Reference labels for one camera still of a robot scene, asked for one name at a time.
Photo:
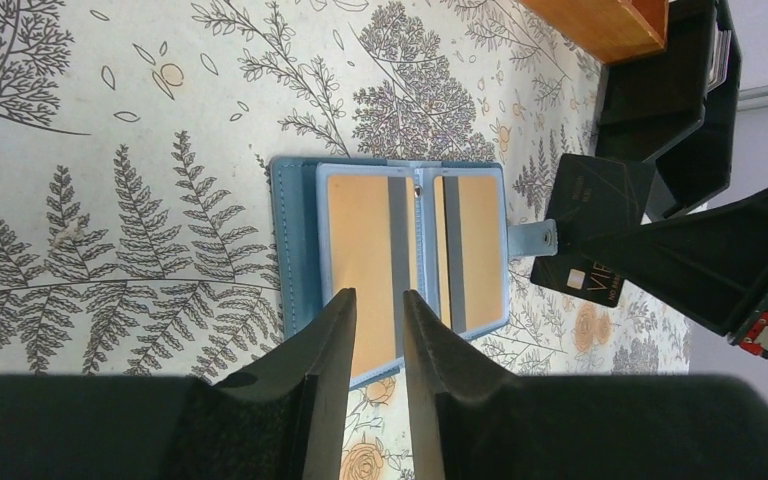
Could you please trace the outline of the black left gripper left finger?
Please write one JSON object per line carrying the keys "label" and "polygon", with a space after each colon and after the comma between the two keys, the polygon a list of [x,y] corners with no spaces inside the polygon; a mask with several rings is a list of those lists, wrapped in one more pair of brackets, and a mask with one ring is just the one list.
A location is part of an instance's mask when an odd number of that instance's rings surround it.
{"label": "black left gripper left finger", "polygon": [[0,375],[0,479],[335,479],[357,299],[209,384]]}

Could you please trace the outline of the wooden compartment tray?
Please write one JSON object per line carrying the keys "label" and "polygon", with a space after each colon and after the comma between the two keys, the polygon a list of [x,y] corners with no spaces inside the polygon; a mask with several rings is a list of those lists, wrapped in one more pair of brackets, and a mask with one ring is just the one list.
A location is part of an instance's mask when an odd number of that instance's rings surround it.
{"label": "wooden compartment tray", "polygon": [[667,0],[525,0],[523,5],[606,65],[666,50]]}

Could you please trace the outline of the black VIP credit card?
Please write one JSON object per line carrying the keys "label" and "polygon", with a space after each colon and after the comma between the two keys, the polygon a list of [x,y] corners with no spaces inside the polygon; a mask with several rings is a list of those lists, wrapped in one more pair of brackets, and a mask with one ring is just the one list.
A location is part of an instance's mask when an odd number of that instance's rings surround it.
{"label": "black VIP credit card", "polygon": [[584,256],[579,247],[592,237],[639,225],[654,176],[655,167],[645,163],[562,155],[545,215],[556,223],[558,253],[536,258],[530,281],[616,307],[624,279]]}

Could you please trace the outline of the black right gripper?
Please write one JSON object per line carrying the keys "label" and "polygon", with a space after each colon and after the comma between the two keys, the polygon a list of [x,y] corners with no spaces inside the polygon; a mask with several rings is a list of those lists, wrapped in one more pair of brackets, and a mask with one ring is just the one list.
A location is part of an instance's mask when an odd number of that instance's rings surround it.
{"label": "black right gripper", "polygon": [[731,345],[768,359],[768,188],[700,213],[600,234],[577,249],[713,333],[729,335]]}

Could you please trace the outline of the blue leather card holder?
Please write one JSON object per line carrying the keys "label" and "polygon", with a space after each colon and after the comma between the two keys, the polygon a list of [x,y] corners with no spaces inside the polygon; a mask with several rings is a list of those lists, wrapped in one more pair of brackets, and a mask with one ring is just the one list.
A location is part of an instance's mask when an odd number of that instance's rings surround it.
{"label": "blue leather card holder", "polygon": [[357,294],[350,384],[403,364],[403,295],[473,340],[509,313],[510,260],[557,252],[553,221],[509,225],[497,163],[277,157],[269,166],[284,332]]}

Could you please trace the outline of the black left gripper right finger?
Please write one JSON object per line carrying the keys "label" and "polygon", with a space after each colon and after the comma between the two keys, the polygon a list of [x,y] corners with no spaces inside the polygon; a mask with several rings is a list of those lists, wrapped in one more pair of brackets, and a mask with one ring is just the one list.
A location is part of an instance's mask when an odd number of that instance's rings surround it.
{"label": "black left gripper right finger", "polygon": [[741,380],[518,376],[403,302],[419,479],[768,479],[768,405]]}

